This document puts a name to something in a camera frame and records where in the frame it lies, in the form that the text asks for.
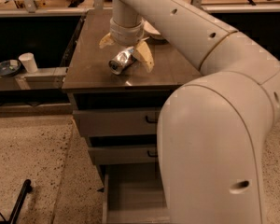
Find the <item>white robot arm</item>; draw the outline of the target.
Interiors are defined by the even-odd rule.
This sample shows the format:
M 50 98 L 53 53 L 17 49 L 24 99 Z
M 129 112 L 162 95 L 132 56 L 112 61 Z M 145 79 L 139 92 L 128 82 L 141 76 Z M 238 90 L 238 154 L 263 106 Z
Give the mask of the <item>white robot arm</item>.
M 157 146 L 172 224 L 266 224 L 261 156 L 280 119 L 280 62 L 182 0 L 113 0 L 133 9 L 201 74 L 161 109 Z

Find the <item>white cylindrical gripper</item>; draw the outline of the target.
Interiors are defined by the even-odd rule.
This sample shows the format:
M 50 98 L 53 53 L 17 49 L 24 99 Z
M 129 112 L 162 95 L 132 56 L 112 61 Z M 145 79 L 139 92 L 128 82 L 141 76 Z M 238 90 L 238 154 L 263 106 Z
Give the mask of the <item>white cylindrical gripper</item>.
M 133 56 L 150 73 L 154 67 L 154 60 L 147 42 L 141 40 L 143 37 L 143 21 L 140 21 L 134 27 L 124 27 L 123 25 L 117 24 L 114 19 L 111 19 L 110 33 L 100 40 L 99 48 L 103 49 L 107 46 L 112 46 L 115 42 L 124 47 L 135 46 L 137 44 L 133 49 Z

